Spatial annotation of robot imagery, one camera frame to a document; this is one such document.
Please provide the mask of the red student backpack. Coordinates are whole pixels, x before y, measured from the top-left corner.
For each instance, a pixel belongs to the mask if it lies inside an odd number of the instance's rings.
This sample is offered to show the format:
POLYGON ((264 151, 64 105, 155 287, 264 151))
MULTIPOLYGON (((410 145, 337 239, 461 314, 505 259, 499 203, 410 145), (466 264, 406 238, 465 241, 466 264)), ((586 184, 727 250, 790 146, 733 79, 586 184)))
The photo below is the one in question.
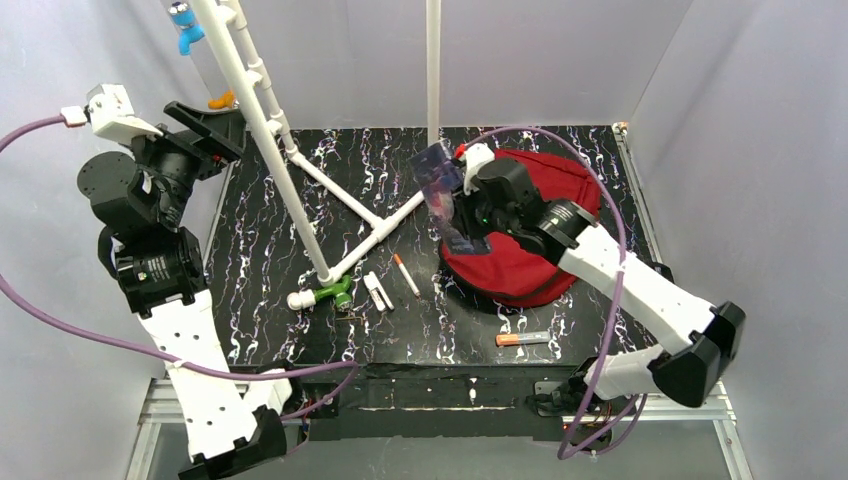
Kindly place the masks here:
MULTIPOLYGON (((592 214, 600 211, 600 187, 578 161, 517 149, 496 149, 494 154, 524 165, 543 199, 569 199, 592 214)), ((486 240, 490 252, 484 255, 457 255, 444 243, 439 246, 442 267, 464 290, 509 307, 534 308, 558 299, 577 281, 505 234, 492 233, 486 240)))

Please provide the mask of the blue pipe fitting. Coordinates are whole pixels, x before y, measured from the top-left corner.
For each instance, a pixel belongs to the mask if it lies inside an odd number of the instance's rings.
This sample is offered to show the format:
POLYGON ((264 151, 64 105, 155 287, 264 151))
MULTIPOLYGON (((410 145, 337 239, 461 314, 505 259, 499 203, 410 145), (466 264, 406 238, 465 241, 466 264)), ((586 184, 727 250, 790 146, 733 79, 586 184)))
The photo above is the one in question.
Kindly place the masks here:
POLYGON ((172 22, 179 29, 178 50, 181 56, 189 56, 192 46, 205 38, 205 31, 196 15, 185 1, 174 1, 167 9, 172 22))

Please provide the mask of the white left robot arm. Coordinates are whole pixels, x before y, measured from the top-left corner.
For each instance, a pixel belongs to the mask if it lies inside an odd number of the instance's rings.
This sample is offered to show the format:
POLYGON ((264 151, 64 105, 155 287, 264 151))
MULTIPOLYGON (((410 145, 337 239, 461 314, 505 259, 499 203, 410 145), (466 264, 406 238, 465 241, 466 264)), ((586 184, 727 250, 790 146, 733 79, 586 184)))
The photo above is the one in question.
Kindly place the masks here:
POLYGON ((177 101, 165 112, 179 131, 139 119, 127 101, 90 101, 94 133, 118 149, 88 160, 77 185, 103 224, 101 263, 168 355, 191 462, 182 477, 223 479, 285 455, 281 416, 292 387, 279 370, 245 389, 227 378, 202 248, 181 223, 194 185, 244 154, 245 120, 177 101))

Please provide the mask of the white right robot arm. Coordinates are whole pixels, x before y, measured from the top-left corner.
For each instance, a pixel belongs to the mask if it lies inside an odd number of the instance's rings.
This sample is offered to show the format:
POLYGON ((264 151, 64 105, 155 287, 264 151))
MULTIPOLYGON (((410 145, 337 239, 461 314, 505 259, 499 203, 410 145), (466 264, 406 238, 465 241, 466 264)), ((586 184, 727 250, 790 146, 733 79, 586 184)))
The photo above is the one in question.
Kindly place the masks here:
POLYGON ((700 407, 736 358, 746 320, 735 303, 714 305, 663 277, 621 246, 595 215, 572 200, 546 200, 527 168, 493 153, 461 156, 455 222, 469 239, 504 234, 519 248, 606 295, 649 330, 655 345, 580 365, 570 391, 598 403, 661 393, 700 407))

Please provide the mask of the orange tipped white pen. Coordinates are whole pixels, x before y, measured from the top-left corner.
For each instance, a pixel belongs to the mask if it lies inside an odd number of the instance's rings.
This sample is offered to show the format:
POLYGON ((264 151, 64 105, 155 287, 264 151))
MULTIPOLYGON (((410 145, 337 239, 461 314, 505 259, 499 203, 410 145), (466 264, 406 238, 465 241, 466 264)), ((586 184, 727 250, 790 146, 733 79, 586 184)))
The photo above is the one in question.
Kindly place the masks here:
POLYGON ((410 271, 405 266, 405 263, 403 262, 402 258, 397 253, 395 253, 393 255, 393 261, 395 262, 398 269, 400 270, 403 278, 405 279, 405 281, 406 281, 407 285, 409 286, 410 290, 412 291, 413 295, 416 298, 420 299, 421 298, 421 291, 420 291, 418 285, 416 284, 415 280, 413 279, 410 271))

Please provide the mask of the orange pipe fitting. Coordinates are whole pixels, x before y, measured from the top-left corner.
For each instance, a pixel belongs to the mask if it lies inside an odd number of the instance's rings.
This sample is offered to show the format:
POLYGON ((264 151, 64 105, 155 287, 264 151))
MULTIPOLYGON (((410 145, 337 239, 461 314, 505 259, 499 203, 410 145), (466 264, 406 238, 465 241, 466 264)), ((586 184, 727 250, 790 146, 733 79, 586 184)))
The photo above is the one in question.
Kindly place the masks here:
POLYGON ((233 109, 238 106, 238 100, 232 90, 227 90, 219 97, 210 99, 207 106, 210 110, 233 109))

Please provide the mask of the orange capped grey marker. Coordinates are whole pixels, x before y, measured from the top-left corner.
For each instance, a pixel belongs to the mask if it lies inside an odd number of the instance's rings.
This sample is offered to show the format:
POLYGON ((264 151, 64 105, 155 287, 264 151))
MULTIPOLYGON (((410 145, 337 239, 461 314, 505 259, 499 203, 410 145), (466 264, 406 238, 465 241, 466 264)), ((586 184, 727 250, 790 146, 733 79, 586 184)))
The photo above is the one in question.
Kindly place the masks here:
POLYGON ((545 344, 550 340, 551 335, 547 331, 499 334, 495 338, 495 345, 500 348, 523 345, 538 345, 545 344))

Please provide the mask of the green pipe clamp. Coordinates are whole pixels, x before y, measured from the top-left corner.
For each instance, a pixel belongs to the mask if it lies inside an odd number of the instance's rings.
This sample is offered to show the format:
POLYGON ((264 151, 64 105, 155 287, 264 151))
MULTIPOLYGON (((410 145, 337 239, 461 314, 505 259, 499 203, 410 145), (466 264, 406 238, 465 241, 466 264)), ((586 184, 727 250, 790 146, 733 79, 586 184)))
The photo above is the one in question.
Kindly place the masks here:
POLYGON ((343 275, 332 285, 314 290, 313 295, 316 303, 323 300, 331 300, 337 310, 348 310, 353 303, 352 294, 350 293, 351 288, 351 276, 343 275))

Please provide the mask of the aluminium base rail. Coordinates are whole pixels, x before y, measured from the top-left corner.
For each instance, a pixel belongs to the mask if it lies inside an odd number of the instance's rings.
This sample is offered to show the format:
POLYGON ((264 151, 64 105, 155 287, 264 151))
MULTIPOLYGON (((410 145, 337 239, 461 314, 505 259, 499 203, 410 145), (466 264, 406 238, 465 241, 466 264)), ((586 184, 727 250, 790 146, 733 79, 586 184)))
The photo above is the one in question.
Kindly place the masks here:
MULTIPOLYGON (((628 249, 646 262, 647 235, 610 126, 552 127, 589 160, 620 210, 628 249)), ((303 130, 296 142, 307 160, 379 215, 398 213, 416 192, 407 160, 424 146, 422 128, 303 130)), ((503 133, 495 145, 574 158, 532 132, 503 133)), ((332 402, 309 414, 315 441, 368 436, 506 436, 542 434, 552 421, 524 404, 535 383, 559 383, 599 353, 610 299, 578 280, 561 297, 534 308, 509 307, 462 289, 440 261, 441 244, 422 202, 385 240, 348 269, 352 316, 336 322, 323 300, 296 313, 285 297, 318 285, 287 209, 250 135, 218 212, 210 272, 212 312, 224 357, 234 371, 286 360, 295 368, 356 360, 359 375, 332 402), (416 300, 391 254, 407 262, 416 300), (394 312, 379 313, 363 276, 374 271, 394 312), (495 346, 496 334, 547 331, 552 339, 525 347, 495 346)), ((317 180, 290 166, 328 261, 340 260, 371 233, 369 224, 317 180)), ((340 313, 338 317, 350 316, 340 313)))

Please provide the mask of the dark purple book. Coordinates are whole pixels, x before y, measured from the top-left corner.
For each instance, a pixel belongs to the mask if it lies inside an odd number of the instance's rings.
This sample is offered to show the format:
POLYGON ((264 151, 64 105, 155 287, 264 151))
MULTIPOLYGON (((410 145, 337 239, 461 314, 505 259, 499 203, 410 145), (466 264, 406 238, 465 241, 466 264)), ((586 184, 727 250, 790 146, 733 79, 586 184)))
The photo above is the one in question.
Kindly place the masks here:
POLYGON ((454 224, 458 219, 464 180, 443 141, 437 141, 415 154, 409 164, 429 214, 439 231, 442 245, 453 255, 485 255, 491 252, 486 239, 470 239, 454 224))

